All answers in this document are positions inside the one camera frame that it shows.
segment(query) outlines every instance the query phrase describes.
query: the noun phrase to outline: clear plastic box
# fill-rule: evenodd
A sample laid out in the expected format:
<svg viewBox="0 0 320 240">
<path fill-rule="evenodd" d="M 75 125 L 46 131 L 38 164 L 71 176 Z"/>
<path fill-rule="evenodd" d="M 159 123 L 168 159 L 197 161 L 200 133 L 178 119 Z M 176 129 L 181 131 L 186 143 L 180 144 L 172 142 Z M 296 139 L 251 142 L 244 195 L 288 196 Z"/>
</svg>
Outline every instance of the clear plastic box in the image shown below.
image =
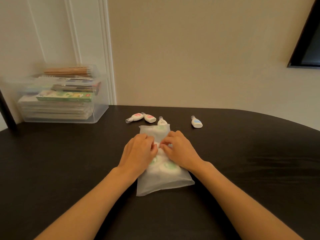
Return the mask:
<svg viewBox="0 0 320 240">
<path fill-rule="evenodd" d="M 109 107 L 106 75 L 6 77 L 26 122 L 96 123 Z"/>
</svg>

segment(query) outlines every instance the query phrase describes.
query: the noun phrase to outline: hand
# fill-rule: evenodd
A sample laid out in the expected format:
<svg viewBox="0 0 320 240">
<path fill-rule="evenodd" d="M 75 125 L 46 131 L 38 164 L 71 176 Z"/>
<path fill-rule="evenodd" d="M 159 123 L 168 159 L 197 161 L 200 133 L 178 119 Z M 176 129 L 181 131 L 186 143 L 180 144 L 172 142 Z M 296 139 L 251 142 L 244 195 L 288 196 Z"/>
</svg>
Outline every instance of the hand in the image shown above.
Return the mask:
<svg viewBox="0 0 320 240">
<path fill-rule="evenodd" d="M 135 180 L 147 169 L 152 159 L 158 153 L 154 137 L 138 134 L 124 147 L 118 168 L 130 173 Z"/>
<path fill-rule="evenodd" d="M 170 131 L 160 142 L 160 148 L 172 161 L 191 172 L 203 162 L 190 141 L 178 130 Z"/>
</svg>

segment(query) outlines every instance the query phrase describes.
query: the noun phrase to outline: frosted plastic bag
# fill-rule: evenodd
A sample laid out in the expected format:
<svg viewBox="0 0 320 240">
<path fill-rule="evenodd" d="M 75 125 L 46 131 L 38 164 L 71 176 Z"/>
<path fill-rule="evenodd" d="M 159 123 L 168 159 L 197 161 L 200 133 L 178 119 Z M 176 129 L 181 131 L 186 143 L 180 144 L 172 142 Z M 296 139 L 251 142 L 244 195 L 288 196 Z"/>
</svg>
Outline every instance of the frosted plastic bag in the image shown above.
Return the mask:
<svg viewBox="0 0 320 240">
<path fill-rule="evenodd" d="M 174 189 L 195 184 L 189 172 L 171 161 L 159 148 L 159 143 L 170 132 L 170 125 L 141 125 L 140 134 L 154 137 L 158 153 L 145 172 L 138 177 L 137 196 L 145 196 L 158 190 Z"/>
</svg>

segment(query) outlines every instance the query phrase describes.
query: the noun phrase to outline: left hand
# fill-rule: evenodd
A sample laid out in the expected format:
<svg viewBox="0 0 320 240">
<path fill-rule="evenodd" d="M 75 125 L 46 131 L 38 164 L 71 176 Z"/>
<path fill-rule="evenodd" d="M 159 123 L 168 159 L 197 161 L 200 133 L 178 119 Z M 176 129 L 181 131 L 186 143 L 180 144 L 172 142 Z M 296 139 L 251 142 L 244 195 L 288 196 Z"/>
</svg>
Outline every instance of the left hand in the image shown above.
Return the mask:
<svg viewBox="0 0 320 240">
<path fill-rule="evenodd" d="M 138 134 L 124 147 L 118 168 L 130 173 L 137 179 L 148 167 L 158 153 L 154 137 L 147 134 Z"/>
</svg>

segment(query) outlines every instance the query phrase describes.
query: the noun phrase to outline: black table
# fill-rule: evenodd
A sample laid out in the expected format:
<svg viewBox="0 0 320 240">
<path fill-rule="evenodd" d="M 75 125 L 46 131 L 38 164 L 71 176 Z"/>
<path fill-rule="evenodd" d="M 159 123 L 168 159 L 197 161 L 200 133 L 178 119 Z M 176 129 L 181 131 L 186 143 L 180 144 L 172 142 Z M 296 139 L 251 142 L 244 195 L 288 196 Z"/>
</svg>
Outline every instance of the black table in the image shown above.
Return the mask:
<svg viewBox="0 0 320 240">
<path fill-rule="evenodd" d="M 306 240 L 320 236 L 320 131 L 241 110 L 110 106 L 96 124 L 21 123 L 0 132 L 0 239 L 33 239 L 116 167 L 144 120 L 163 116 L 206 161 Z M 201 129 L 191 126 L 195 115 Z M 96 239 L 240 239 L 195 185 L 136 197 L 134 183 Z"/>
</svg>

